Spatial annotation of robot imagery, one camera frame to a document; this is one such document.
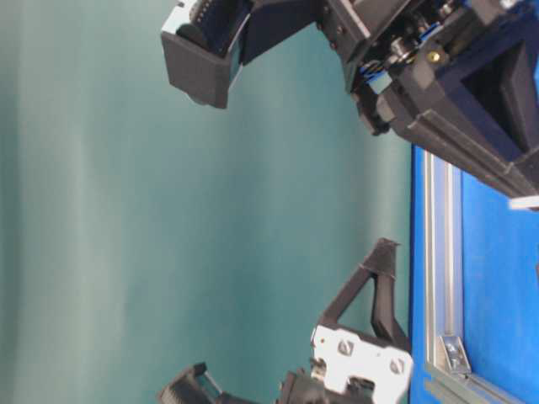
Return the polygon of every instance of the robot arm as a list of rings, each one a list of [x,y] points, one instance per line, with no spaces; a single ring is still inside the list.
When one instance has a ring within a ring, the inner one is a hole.
[[[171,84],[226,108],[255,57],[310,23],[373,135],[390,129],[511,198],[539,194],[539,23],[531,0],[182,0],[163,26]],[[376,93],[381,73],[392,83]]]
[[[278,404],[397,404],[408,390],[414,362],[394,316],[397,243],[380,239],[312,332],[312,373],[289,372]],[[371,324],[375,337],[339,324],[369,279],[375,281]],[[180,373],[158,394],[162,404],[254,404],[223,392],[204,364]]]

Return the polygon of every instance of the screw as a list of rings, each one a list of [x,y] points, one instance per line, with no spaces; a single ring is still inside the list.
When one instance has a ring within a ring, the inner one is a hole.
[[[352,353],[354,352],[354,344],[350,341],[343,340],[339,343],[337,350],[344,356],[352,356]]]
[[[452,12],[454,8],[450,4],[444,4],[444,6],[440,9],[440,15],[443,19],[446,19]]]
[[[404,362],[401,359],[398,359],[398,360],[393,359],[391,363],[389,364],[389,369],[395,375],[400,375],[402,372],[404,372]]]
[[[432,52],[429,52],[429,54],[427,55],[427,59],[430,63],[438,63],[439,61],[441,61],[441,55],[440,53],[433,50]]]
[[[500,3],[503,8],[506,10],[509,10],[510,8],[513,8],[520,0],[500,0]]]

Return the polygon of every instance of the blue table surface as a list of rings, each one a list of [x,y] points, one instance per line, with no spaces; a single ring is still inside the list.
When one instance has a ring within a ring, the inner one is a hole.
[[[464,342],[475,373],[539,402],[539,214],[464,175]]]

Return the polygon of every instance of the brass screw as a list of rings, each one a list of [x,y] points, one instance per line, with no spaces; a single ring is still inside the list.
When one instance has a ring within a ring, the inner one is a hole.
[[[433,50],[432,52],[429,52],[429,54],[427,55],[427,59],[430,63],[438,63],[439,61],[441,61],[441,55],[440,53]]]

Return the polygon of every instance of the teal backdrop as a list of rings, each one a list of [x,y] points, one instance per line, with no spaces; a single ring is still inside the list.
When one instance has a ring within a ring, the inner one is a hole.
[[[408,327],[409,145],[366,134],[313,27],[229,110],[192,104],[165,77],[172,6],[3,1],[2,404],[152,403],[201,360],[270,402],[378,237],[402,243]]]

